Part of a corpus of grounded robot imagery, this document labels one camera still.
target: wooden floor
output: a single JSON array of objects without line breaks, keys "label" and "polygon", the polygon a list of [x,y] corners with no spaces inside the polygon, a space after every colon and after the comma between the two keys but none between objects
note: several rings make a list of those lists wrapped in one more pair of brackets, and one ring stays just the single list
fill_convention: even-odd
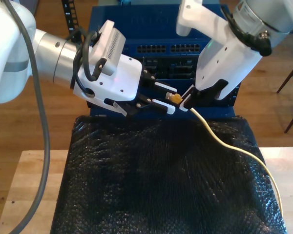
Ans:
[{"label": "wooden floor", "polygon": [[[238,0],[223,0],[236,5]],[[79,24],[88,28],[91,6],[95,0],[76,0]],[[40,0],[35,15],[37,27],[51,34],[67,36],[60,0]],[[293,81],[276,94],[276,90],[293,68],[293,35],[287,37],[270,57],[263,58],[243,81],[235,110],[246,118],[261,147],[293,146],[293,127],[283,131],[293,117]],[[63,89],[42,81],[51,149],[68,149],[76,117],[87,115],[86,103]],[[32,78],[13,101],[0,105],[0,216],[23,150],[43,149],[42,129]]]}]

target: wooden table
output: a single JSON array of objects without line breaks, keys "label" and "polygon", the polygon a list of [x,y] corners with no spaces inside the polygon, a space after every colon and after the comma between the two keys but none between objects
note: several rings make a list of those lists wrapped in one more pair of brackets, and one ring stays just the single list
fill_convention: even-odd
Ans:
[{"label": "wooden table", "polygon": [[[280,189],[284,220],[289,234],[293,234],[293,147],[260,150]],[[67,152],[51,151],[48,182],[42,201],[23,234],[50,233]],[[25,216],[38,189],[42,164],[43,151],[22,152],[0,220],[0,234],[9,233]]]}]

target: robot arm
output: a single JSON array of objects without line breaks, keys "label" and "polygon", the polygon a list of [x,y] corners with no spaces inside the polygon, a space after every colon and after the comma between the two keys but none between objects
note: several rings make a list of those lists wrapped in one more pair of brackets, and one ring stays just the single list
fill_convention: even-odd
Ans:
[{"label": "robot arm", "polygon": [[202,100],[223,99],[293,29],[293,0],[242,0],[233,17],[223,11],[228,21],[201,0],[180,5],[177,34],[186,36],[194,28],[211,37],[198,59],[195,85],[182,96],[183,111]]},{"label": "robot arm", "polygon": [[[36,30],[32,14],[23,6],[11,3],[33,42],[40,79],[71,88],[80,98],[125,116],[150,108],[165,114],[174,113],[175,107],[168,101],[139,94],[139,86],[163,94],[168,91],[176,93],[177,90],[157,81],[136,59],[122,55],[125,37],[114,28],[114,22],[108,20],[98,34],[93,34],[98,38],[93,47],[90,46],[92,38],[89,38],[89,44],[78,49],[79,45]],[[23,90],[32,74],[24,39],[1,2],[0,32],[0,103],[4,103]]]}]

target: yellow cable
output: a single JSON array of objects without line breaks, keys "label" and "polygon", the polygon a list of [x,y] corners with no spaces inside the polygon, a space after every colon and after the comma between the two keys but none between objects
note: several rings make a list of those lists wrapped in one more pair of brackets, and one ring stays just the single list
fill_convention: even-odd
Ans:
[{"label": "yellow cable", "polygon": [[242,152],[242,153],[245,153],[246,155],[248,156],[251,156],[252,158],[254,158],[267,172],[267,174],[269,175],[270,179],[272,180],[272,183],[275,187],[275,190],[277,192],[277,196],[278,196],[278,201],[279,201],[279,207],[280,207],[280,212],[281,212],[281,215],[283,217],[283,210],[282,210],[282,202],[281,202],[281,196],[280,196],[280,192],[279,192],[279,189],[278,189],[278,186],[273,178],[273,176],[271,175],[270,171],[268,170],[268,168],[266,167],[266,165],[258,158],[256,157],[255,155],[251,154],[250,152],[247,152],[245,150],[242,150],[240,148],[237,148],[237,147],[234,147],[232,145],[228,145],[226,143],[224,143],[221,139],[219,139],[215,133],[213,132],[213,130],[210,128],[209,124],[206,122],[206,120],[196,111],[194,110],[193,108],[190,109],[200,120],[201,122],[204,124],[204,126],[206,127],[206,129],[208,130],[208,132],[212,135],[213,138],[215,138],[215,140],[218,141],[219,144],[229,148],[229,149],[233,149],[233,150],[236,150],[236,151],[239,151],[239,152]]}]

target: black cover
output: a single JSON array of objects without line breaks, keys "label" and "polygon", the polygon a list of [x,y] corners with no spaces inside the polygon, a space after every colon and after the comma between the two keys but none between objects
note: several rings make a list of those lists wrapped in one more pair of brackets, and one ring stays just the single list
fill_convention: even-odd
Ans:
[{"label": "black cover", "polygon": [[[263,160],[244,119],[209,124]],[[51,233],[287,231],[264,169],[199,120],[79,117]]]}]

